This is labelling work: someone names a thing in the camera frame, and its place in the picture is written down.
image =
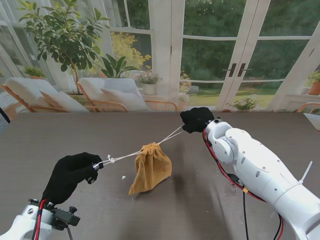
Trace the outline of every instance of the drawstring bag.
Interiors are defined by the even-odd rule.
[[[172,163],[159,143],[142,146],[135,158],[136,177],[129,195],[152,190],[156,185],[171,176]]]

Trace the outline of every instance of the wire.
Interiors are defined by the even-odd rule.
[[[246,235],[246,240],[249,240],[247,213],[246,213],[246,193],[244,191],[242,193],[243,193],[243,215],[244,215],[245,235]]]
[[[206,147],[208,148],[209,152],[211,153],[213,159],[215,160],[216,164],[218,165],[218,168],[219,168],[220,172],[222,173],[222,175],[223,175],[225,178],[227,178],[232,184],[234,184],[235,186],[237,186],[239,189],[243,190],[244,187],[241,186],[238,182],[232,180],[232,179],[227,175],[227,172],[224,170],[224,168],[221,166],[221,164],[220,164],[220,162],[218,161],[218,158],[217,158],[215,152],[214,152],[213,149],[211,148],[209,142],[206,140],[206,132],[205,132],[205,130],[203,130],[203,132],[202,132],[202,138],[203,138],[203,141],[204,141]],[[255,195],[254,193],[252,193],[252,192],[250,192],[250,191],[248,191],[247,194],[250,195],[251,197],[255,198],[255,199],[258,199],[258,200],[262,201],[262,202],[266,202],[266,201],[263,200],[261,197]]]
[[[285,220],[284,220],[284,218],[283,218],[283,217],[281,217],[281,222],[282,222],[281,232],[280,232],[280,234],[279,234],[279,236],[278,236],[277,240],[280,240],[280,239],[281,239],[282,234],[284,233],[284,229],[285,229]]]
[[[279,227],[278,227],[278,230],[276,231],[276,234],[275,234],[273,240],[276,240],[276,239],[277,239],[278,233],[279,233],[280,228],[281,228],[281,225],[282,225],[282,217],[280,216],[279,213],[278,213],[278,216],[279,216]]]
[[[220,162],[218,161],[218,158],[215,154],[215,152],[213,151],[212,149],[212,146],[210,145],[210,142],[206,139],[206,129],[203,130],[202,132],[202,138],[203,138],[203,141],[206,145],[206,147],[208,148],[209,152],[211,153],[213,159],[215,160],[220,172],[222,173],[222,175],[227,178],[232,184],[234,184],[235,186],[237,186],[238,188],[240,188],[242,191],[244,189],[243,186],[241,186],[238,182],[234,181],[233,179],[231,179],[227,174],[227,172],[224,170],[224,168],[221,166]],[[265,200],[263,200],[261,197],[255,195],[254,193],[248,191],[247,192],[248,195],[250,195],[251,197],[255,198],[255,199],[258,199],[262,202],[265,202]],[[248,236],[248,226],[247,226],[247,215],[246,215],[246,205],[245,205],[245,192],[243,191],[243,210],[244,210],[244,221],[245,221],[245,233],[246,233],[246,237],[247,237],[247,240],[249,239],[249,236]],[[280,231],[280,234],[278,236],[278,238],[276,239],[278,233],[279,233],[279,229],[278,231],[276,232],[276,235],[274,237],[273,240],[280,240],[283,233],[284,233],[284,228],[285,228],[285,220],[284,218],[278,213],[279,215],[279,219],[280,219],[280,225],[279,225],[279,229],[280,229],[280,226],[281,226],[281,231]]]
[[[47,199],[43,199],[40,202],[40,205],[39,205],[39,208],[38,208],[38,212],[36,214],[35,225],[34,225],[33,234],[32,234],[32,238],[31,238],[32,240],[38,240],[39,239],[42,210],[44,208],[44,205],[45,205],[46,201],[47,201]]]
[[[71,230],[70,230],[69,226],[66,227],[66,230],[68,231],[68,235],[69,235],[70,240],[74,240],[72,237]]]

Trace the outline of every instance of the white string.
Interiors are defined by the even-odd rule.
[[[171,138],[173,138],[173,137],[175,137],[175,136],[183,133],[183,131],[180,131],[180,132],[174,134],[176,131],[178,131],[180,128],[182,128],[182,126],[183,126],[183,125],[181,125],[179,128],[177,128],[176,130],[174,130],[174,131],[173,131],[172,133],[170,133],[167,137],[165,137],[162,141],[158,142],[158,144],[162,144],[163,142],[165,142],[165,141],[167,141],[167,140],[169,140],[169,139],[171,139]],[[107,157],[108,160],[101,161],[101,162],[99,162],[98,164],[103,164],[103,165],[113,164],[113,163],[116,162],[116,161],[119,161],[119,160],[124,159],[124,158],[127,158],[127,157],[131,157],[131,156],[134,156],[134,155],[138,155],[138,154],[140,154],[140,153],[141,153],[141,151],[136,151],[136,152],[131,153],[131,154],[129,154],[129,155],[121,156],[121,157],[117,157],[117,158],[113,158],[113,157],[111,157],[110,155],[108,155],[108,157]]]

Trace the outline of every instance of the glass door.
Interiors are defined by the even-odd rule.
[[[293,66],[297,69],[303,62],[298,59],[306,46],[314,44],[311,42],[317,37],[314,32],[319,28],[319,9],[318,0],[259,1],[239,67],[221,109],[250,108],[248,102],[253,109],[274,109],[274,96],[283,89],[280,86],[289,80]]]
[[[258,0],[172,1],[170,95],[178,96],[181,111],[222,108],[257,5]]]

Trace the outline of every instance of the gray table surface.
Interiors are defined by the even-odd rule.
[[[270,148],[320,197],[320,133],[299,113],[216,113]],[[182,124],[178,113],[22,113],[0,135],[0,233],[28,198],[40,198],[60,158],[81,152],[120,157],[159,142]],[[186,132],[161,148],[172,176],[147,193],[129,196],[134,157],[99,170],[97,181],[78,185],[60,205],[78,208],[75,240],[244,240],[242,192],[218,172],[199,133]],[[272,240],[279,220],[268,204],[246,197],[249,238]],[[69,239],[56,231],[53,240]],[[288,225],[282,240],[294,239]]]

